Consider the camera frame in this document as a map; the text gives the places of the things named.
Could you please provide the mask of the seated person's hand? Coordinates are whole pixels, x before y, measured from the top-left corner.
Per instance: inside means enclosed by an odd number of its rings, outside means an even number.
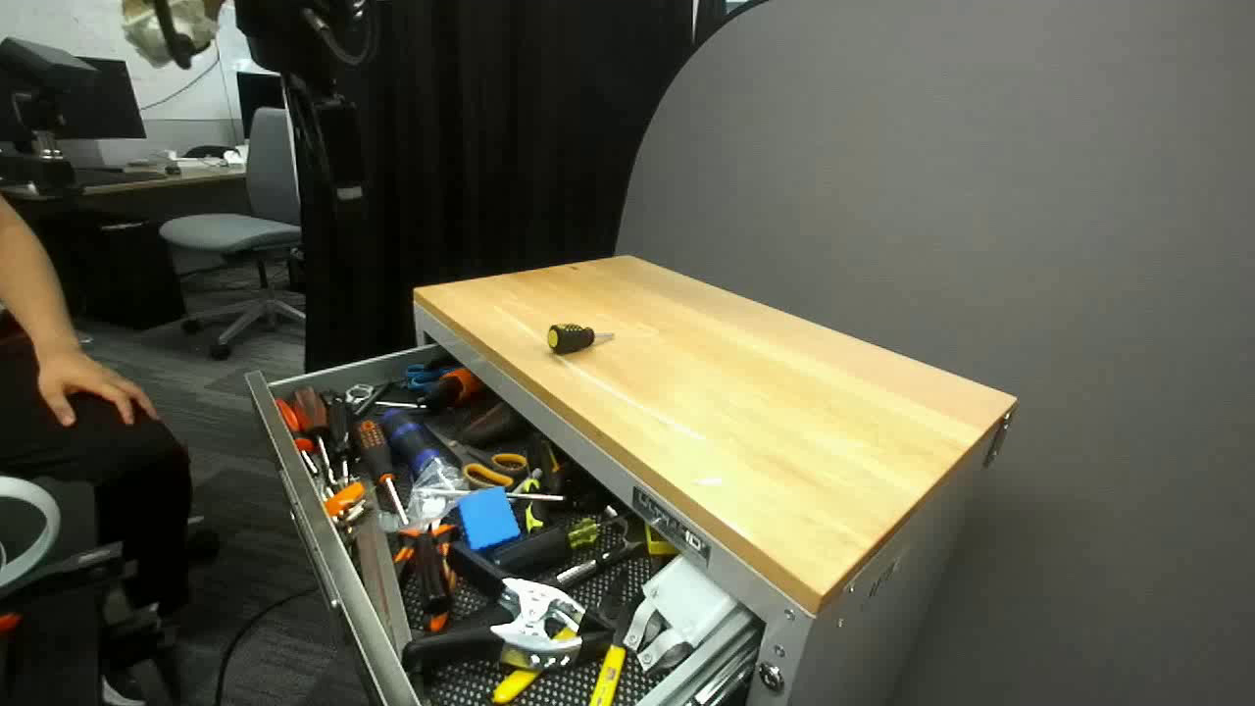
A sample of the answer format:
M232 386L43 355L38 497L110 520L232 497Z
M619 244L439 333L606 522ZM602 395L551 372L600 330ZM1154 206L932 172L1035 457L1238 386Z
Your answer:
M78 344L43 344L34 355L34 388L48 406L48 411L70 428L78 419L74 395L106 401L121 426L134 426L138 416L153 416L153 401L140 386L115 372L110 365L95 361Z

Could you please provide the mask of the seated person's forearm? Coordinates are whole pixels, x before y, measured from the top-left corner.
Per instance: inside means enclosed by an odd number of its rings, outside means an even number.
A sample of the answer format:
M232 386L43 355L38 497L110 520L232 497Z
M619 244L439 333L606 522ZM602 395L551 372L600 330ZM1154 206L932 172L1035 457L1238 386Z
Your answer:
M43 241L0 195L0 301L38 355L68 355L78 333Z

